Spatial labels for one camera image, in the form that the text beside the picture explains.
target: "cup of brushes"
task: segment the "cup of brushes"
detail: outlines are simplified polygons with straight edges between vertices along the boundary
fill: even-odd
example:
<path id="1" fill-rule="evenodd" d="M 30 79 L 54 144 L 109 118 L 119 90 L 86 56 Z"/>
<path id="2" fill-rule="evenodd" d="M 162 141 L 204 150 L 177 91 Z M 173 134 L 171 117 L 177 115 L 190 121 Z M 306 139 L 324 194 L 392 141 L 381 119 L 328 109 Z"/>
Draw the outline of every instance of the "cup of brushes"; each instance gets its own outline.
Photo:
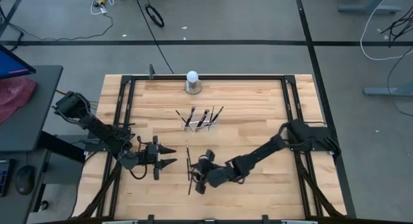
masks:
<path id="1" fill-rule="evenodd" d="M 176 113 L 178 114 L 179 118 L 181 119 L 181 127 L 183 132 L 192 131 L 209 131 L 211 128 L 214 128 L 217 125 L 217 120 L 224 109 L 221 109 L 214 113 L 214 108 L 212 110 L 206 109 L 203 113 L 196 113 L 196 108 L 192 107 L 189 115 L 182 116 L 177 110 Z"/>

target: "computer mouse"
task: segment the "computer mouse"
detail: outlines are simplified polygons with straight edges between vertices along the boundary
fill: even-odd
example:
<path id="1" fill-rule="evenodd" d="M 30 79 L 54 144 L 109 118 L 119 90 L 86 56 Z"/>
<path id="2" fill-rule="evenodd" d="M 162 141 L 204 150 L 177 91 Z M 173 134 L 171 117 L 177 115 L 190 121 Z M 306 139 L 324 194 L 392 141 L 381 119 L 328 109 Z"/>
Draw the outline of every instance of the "computer mouse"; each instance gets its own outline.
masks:
<path id="1" fill-rule="evenodd" d="M 15 177 L 15 189 L 21 195 L 28 195 L 34 188 L 34 167 L 26 165 L 21 167 Z"/>

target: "computer monitor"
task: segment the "computer monitor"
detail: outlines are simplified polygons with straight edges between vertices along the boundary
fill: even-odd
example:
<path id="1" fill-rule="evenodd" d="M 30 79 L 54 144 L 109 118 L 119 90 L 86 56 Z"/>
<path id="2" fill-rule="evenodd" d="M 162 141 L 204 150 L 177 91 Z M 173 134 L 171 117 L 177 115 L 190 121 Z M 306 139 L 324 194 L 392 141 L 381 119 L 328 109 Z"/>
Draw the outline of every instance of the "computer monitor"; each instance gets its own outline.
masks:
<path id="1" fill-rule="evenodd" d="M 30 65 L 0 45 L 0 79 L 36 73 Z"/>

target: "desk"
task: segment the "desk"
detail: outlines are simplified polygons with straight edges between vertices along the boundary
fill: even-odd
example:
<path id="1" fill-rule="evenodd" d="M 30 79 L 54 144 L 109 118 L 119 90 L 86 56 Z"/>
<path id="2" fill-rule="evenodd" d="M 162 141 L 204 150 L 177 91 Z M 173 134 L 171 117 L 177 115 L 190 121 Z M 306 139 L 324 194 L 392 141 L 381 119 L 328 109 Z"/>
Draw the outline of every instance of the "desk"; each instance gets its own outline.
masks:
<path id="1" fill-rule="evenodd" d="M 37 83 L 29 102 L 0 123 L 0 151 L 28 151 L 36 147 L 63 67 L 34 68 L 36 73 L 26 76 Z"/>
<path id="2" fill-rule="evenodd" d="M 114 121 L 120 81 L 121 75 L 105 77 L 97 109 L 97 116 L 104 123 L 112 124 Z M 296 82 L 305 121 L 322 121 L 312 76 L 296 75 Z M 151 166 L 148 166 L 146 178 L 139 181 L 123 169 L 115 219 L 147 219 L 149 214 L 154 214 L 156 219 L 261 219 L 263 214 L 268 214 L 270 219 L 304 218 L 294 155 L 288 149 L 258 163 L 243 185 L 207 186 L 205 195 L 197 194 L 195 190 L 187 195 L 185 141 L 188 141 L 193 160 L 204 154 L 206 149 L 211 149 L 216 154 L 215 162 L 223 163 L 266 143 L 280 125 L 287 122 L 280 82 L 221 79 L 203 80 L 202 83 L 203 90 L 190 95 L 183 90 L 183 81 L 136 81 L 130 116 L 130 123 L 135 123 L 130 126 L 132 133 L 140 135 L 143 141 L 150 141 L 153 135 L 158 135 L 161 144 L 177 150 L 162 158 L 177 158 L 178 161 L 164 168 L 159 181 L 154 181 Z M 124 101 L 128 97 L 128 86 Z M 288 94 L 293 100 L 291 90 Z M 175 109 L 186 114 L 192 105 L 198 112 L 211 109 L 213 105 L 215 110 L 224 106 L 218 126 L 210 132 L 182 132 L 181 120 Z M 136 139 L 132 143 L 136 150 Z M 98 153 L 85 165 L 75 216 L 84 211 L 99 190 L 105 158 L 105 153 Z M 332 157 L 326 152 L 313 152 L 312 159 L 320 189 L 340 212 L 345 213 Z M 143 168 L 135 167 L 133 171 L 139 176 Z M 308 186 L 307 192 L 310 209 L 315 214 Z M 108 202 L 105 210 L 104 214 L 107 214 Z"/>
<path id="3" fill-rule="evenodd" d="M 76 159 L 83 163 L 83 150 L 42 132 L 62 66 L 34 66 L 36 73 L 27 77 L 37 82 L 28 103 L 18 108 L 8 119 L 0 123 L 0 159 L 14 159 L 16 164 L 8 178 L 7 194 L 0 198 L 0 217 L 2 223 L 24 224 L 28 213 L 35 209 L 34 203 L 41 199 L 44 191 L 43 170 L 54 148 L 71 149 Z M 31 194 L 22 196 L 15 190 L 14 179 L 17 171 L 28 164 L 35 168 L 35 187 Z"/>

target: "white cable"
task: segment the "white cable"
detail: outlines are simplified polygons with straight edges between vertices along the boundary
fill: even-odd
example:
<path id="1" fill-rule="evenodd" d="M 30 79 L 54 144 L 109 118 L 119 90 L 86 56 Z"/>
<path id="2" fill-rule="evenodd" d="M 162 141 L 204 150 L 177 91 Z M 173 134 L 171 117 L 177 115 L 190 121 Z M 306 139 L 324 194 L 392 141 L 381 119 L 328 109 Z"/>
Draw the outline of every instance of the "white cable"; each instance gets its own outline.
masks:
<path id="1" fill-rule="evenodd" d="M 379 8 L 379 6 L 383 3 L 383 1 L 384 1 L 384 0 L 382 0 L 382 1 L 380 2 L 380 4 L 377 5 L 377 7 L 373 10 L 372 14 L 371 14 L 370 17 L 368 18 L 367 23 L 366 23 L 366 27 L 364 28 L 363 34 L 361 35 L 361 38 L 360 38 L 360 47 L 361 47 L 361 50 L 363 51 L 363 54 L 364 54 L 367 58 L 369 58 L 369 59 L 371 59 L 371 60 L 375 60 L 375 61 L 384 61 L 384 60 L 389 60 L 389 59 L 399 59 L 399 58 L 403 57 L 403 56 L 394 56 L 394 57 L 386 57 L 386 58 L 382 58 L 382 59 L 376 59 L 376 58 L 373 58 L 373 57 L 368 56 L 368 55 L 366 54 L 366 52 L 364 51 L 364 48 L 363 48 L 363 38 L 364 38 L 364 35 L 366 34 L 366 30 L 367 30 L 368 24 L 370 23 L 370 20 L 372 19 L 372 16 L 373 16 L 374 13 L 376 12 L 376 10 Z M 413 50 L 411 50 L 409 53 L 405 54 L 404 56 L 407 56 L 407 55 L 409 55 L 409 54 L 411 54 L 411 53 L 413 53 Z"/>
<path id="2" fill-rule="evenodd" d="M 108 0 L 109 1 L 109 4 L 111 5 L 111 6 L 114 6 L 115 5 L 115 0 Z M 99 14 L 102 14 L 102 11 L 100 11 L 100 12 L 98 12 L 98 13 L 93 13 L 93 4 L 95 3 L 95 0 L 92 0 L 92 2 L 90 3 L 90 13 L 92 14 L 92 15 L 99 15 Z"/>

